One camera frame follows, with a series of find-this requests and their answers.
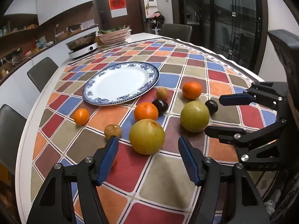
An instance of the dark purple fruit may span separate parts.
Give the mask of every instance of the dark purple fruit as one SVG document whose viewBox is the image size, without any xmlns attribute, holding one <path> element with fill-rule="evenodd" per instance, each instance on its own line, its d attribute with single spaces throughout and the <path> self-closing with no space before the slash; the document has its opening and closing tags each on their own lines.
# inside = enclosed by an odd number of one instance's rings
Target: dark purple fruit
<svg viewBox="0 0 299 224">
<path fill-rule="evenodd" d="M 217 112 L 218 110 L 218 104 L 214 100 L 208 100 L 206 101 L 205 105 L 210 111 L 210 115 L 213 115 Z"/>
<path fill-rule="evenodd" d="M 152 104 L 157 107 L 159 115 L 164 114 L 168 109 L 168 103 L 162 99 L 155 99 Z"/>
</svg>

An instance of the blue floral pattern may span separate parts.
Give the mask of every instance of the blue floral pattern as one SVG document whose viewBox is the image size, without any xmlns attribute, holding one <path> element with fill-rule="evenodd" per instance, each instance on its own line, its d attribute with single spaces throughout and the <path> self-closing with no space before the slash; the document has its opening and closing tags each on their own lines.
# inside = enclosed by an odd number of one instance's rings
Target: blue floral pattern
<svg viewBox="0 0 299 224">
<path fill-rule="evenodd" d="M 145 71 L 148 72 L 149 80 L 142 87 L 140 87 L 137 91 L 135 91 L 134 93 L 127 94 L 127 95 L 124 95 L 124 96 L 121 96 L 121 97 L 117 97 L 114 100 L 93 97 L 94 94 L 92 92 L 92 89 L 91 90 L 88 90 L 88 89 L 90 89 L 93 86 L 96 79 L 103 76 L 107 71 L 120 69 L 123 66 L 125 66 L 125 67 L 137 67 L 137 66 L 139 66 L 140 68 L 142 68 L 142 69 L 144 69 Z M 85 87 L 83 88 L 83 98 L 87 102 L 89 102 L 93 105 L 120 104 L 120 103 L 123 103 L 123 102 L 127 102 L 129 100 L 135 99 L 138 96 L 146 93 L 147 91 L 149 91 L 157 83 L 158 79 L 159 79 L 158 69 L 155 66 L 153 66 L 149 63 L 146 63 L 146 62 L 124 62 L 124 63 L 115 64 L 115 65 L 112 65 L 112 66 L 109 66 L 107 68 L 102 69 L 97 74 L 95 74 L 91 79 L 89 79 L 89 81 L 86 83 Z"/>
</svg>

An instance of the door decoration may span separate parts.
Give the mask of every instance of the door decoration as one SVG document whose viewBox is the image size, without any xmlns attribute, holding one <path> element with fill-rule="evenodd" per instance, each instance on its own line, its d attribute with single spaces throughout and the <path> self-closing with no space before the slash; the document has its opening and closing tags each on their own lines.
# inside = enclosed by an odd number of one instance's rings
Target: door decoration
<svg viewBox="0 0 299 224">
<path fill-rule="evenodd" d="M 128 15 L 126 0 L 109 0 L 112 18 Z"/>
</svg>

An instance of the wok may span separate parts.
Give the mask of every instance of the wok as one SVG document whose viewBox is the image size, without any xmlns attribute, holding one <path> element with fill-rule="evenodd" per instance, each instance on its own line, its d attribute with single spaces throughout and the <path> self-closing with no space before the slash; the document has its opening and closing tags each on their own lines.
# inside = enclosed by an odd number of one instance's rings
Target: wok
<svg viewBox="0 0 299 224">
<path fill-rule="evenodd" d="M 95 43 L 96 32 L 80 37 L 76 40 L 68 42 L 66 45 L 70 50 L 80 50 L 90 44 Z"/>
</svg>

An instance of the colorful tile pattern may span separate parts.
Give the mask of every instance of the colorful tile pattern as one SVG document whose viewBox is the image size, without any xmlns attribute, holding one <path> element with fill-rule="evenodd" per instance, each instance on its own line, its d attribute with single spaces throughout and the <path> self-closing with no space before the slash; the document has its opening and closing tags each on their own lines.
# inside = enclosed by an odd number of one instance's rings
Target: colorful tile pattern
<svg viewBox="0 0 299 224">
<path fill-rule="evenodd" d="M 160 71 L 154 88 L 138 99 L 121 105 L 99 107 L 82 99 L 85 83 L 107 66 L 125 61 L 147 61 Z M 180 112 L 191 100 L 182 95 L 188 81 L 201 84 L 197 99 L 218 102 L 219 110 L 211 125 L 242 127 L 254 131 L 272 124 L 276 113 L 252 103 L 245 106 L 222 106 L 219 96 L 241 93 L 252 79 L 228 62 L 200 49 L 164 38 L 140 41 L 107 49 L 87 56 L 65 68 L 51 94 L 41 118 L 32 156 L 31 200 L 33 201 L 45 177 L 56 162 L 64 166 L 77 164 L 104 147 L 104 129 L 108 124 L 121 126 L 117 162 L 98 194 L 110 224 L 125 223 L 187 223 L 194 208 L 199 188 L 190 182 L 178 151 L 178 138 L 185 135 L 204 155 L 226 164 L 238 161 L 231 145 L 210 139 L 204 132 L 190 133 L 180 125 Z M 159 87 L 169 92 L 169 108 L 157 122 L 165 131 L 165 142 L 153 156 L 140 155 L 131 147 L 129 131 L 135 123 L 134 109 L 142 102 L 156 98 Z M 90 120 L 85 126 L 74 122 L 74 111 L 85 108 Z M 268 192 L 275 172 L 258 175 L 250 173 L 262 196 Z M 80 209 L 77 184 L 72 183 L 77 223 L 84 223 Z M 225 186 L 220 188 L 217 223 L 223 209 Z"/>
</svg>

